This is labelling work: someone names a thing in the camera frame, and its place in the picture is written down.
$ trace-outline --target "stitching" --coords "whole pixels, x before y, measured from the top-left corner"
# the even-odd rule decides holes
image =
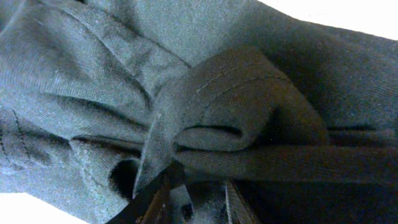
[[[9,163],[13,164],[13,162],[10,161],[10,159],[8,158],[8,155],[6,153],[6,149],[4,148],[4,143],[2,142],[2,129],[0,128],[0,147],[2,152],[4,153],[4,155],[6,156],[6,159]]]
[[[239,82],[239,83],[236,83],[235,85],[230,86],[229,88],[227,88],[227,89],[225,89],[224,91],[222,91],[222,92],[220,92],[219,94],[217,94],[213,99],[211,99],[211,100],[209,101],[209,103],[205,106],[205,109],[203,110],[203,112],[202,112],[202,114],[201,114],[201,116],[200,116],[200,122],[201,122],[201,123],[203,122],[203,119],[204,119],[204,117],[205,117],[205,113],[206,113],[207,109],[210,107],[210,105],[211,105],[215,100],[217,100],[217,98],[219,98],[221,95],[225,94],[226,92],[228,92],[228,91],[230,91],[230,90],[232,90],[232,89],[234,89],[234,88],[236,88],[236,87],[238,87],[238,86],[240,86],[240,85],[244,85],[244,84],[246,84],[246,83],[248,83],[248,82],[253,82],[253,81],[257,81],[257,80],[266,81],[266,80],[268,80],[268,79],[282,80],[282,81],[285,81],[285,82],[287,82],[287,83],[289,83],[289,84],[292,84],[292,83],[290,82],[290,80],[288,80],[288,79],[286,79],[286,78],[281,78],[281,77],[264,77],[264,78],[256,77],[256,78],[251,78],[251,79],[249,79],[249,80],[243,80],[243,81],[241,81],[241,82]]]
[[[28,150],[27,150],[26,145],[25,145],[24,135],[22,133],[21,126],[19,125],[17,114],[15,113],[14,110],[12,110],[12,112],[14,113],[15,121],[17,123],[17,129],[18,129],[18,132],[19,132],[19,138],[21,139],[22,146],[25,149],[26,156],[30,160],[30,155],[29,155]]]
[[[196,90],[196,93],[188,100],[187,102],[187,106],[184,108],[184,111],[182,113],[182,126],[185,126],[186,123],[186,119],[185,116],[187,115],[188,109],[191,107],[191,102],[193,101],[193,99],[199,94],[199,92],[201,92],[202,90],[204,90],[208,85],[210,85],[210,83],[212,83],[213,81],[233,72],[236,71],[239,68],[248,68],[251,66],[255,66],[257,65],[256,63],[250,63],[249,65],[245,65],[245,66],[238,66],[238,67],[234,67],[226,72],[223,73],[219,73],[217,74],[217,76],[215,76],[214,78],[212,78],[211,80],[209,80],[207,83],[205,83],[204,85],[202,85],[199,89]]]
[[[93,181],[95,185],[99,185],[100,187],[102,187],[102,188],[105,189],[105,186],[104,186],[103,184],[99,183],[99,182],[92,176],[92,174],[91,174],[90,172],[87,171],[86,166],[82,163],[82,161],[80,161],[79,159],[77,159],[76,153],[75,153],[75,158],[76,158],[77,163],[79,163],[79,165],[80,165],[82,171],[85,173],[85,175],[86,175],[89,179],[91,179],[91,181]],[[105,203],[105,202],[106,202],[106,201],[105,201],[105,198],[102,196],[102,194],[99,193],[98,190],[97,190],[95,187],[92,188],[92,190],[94,190],[95,193],[96,193],[97,195],[99,195],[99,198],[102,200],[103,205],[106,205],[106,203]],[[108,216],[110,216],[111,213],[109,212],[108,206],[106,206],[105,209],[106,209],[106,213],[108,213]]]

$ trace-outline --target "garment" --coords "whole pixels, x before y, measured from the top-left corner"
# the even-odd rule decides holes
[[[397,73],[257,1],[2,0],[0,188],[105,223],[177,161],[173,223],[228,222],[232,185],[263,223],[396,223]]]

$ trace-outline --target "jacket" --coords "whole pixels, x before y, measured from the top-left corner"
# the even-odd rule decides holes
[[[0,191],[89,223],[397,223],[397,132],[394,40],[253,0],[0,2]]]

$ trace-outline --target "dark gray cloth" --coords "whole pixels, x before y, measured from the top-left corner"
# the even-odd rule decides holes
[[[177,160],[193,181],[171,193],[175,223],[190,204],[189,222],[227,222],[222,175],[241,179],[260,219],[398,222],[396,188],[379,177],[248,178],[272,166],[241,157],[189,165],[252,146],[377,146],[396,170],[397,56],[396,41],[257,1],[2,0],[0,189],[104,223]]]

